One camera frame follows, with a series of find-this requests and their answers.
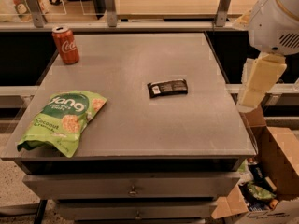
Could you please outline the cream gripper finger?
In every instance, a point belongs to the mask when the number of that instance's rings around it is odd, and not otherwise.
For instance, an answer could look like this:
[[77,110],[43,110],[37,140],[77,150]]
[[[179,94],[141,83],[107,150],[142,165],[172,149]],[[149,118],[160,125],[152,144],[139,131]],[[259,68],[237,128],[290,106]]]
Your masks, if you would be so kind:
[[256,109],[286,68],[283,55],[261,52],[256,59],[247,58],[237,96],[238,111],[249,113]]

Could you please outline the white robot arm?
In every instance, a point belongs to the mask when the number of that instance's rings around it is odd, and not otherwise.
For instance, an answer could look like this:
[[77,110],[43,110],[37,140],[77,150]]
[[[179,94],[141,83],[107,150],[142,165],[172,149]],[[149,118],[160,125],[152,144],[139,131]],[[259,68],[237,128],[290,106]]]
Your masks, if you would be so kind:
[[259,0],[248,23],[249,43],[260,51],[243,66],[237,108],[257,108],[287,68],[286,57],[299,52],[299,0]]

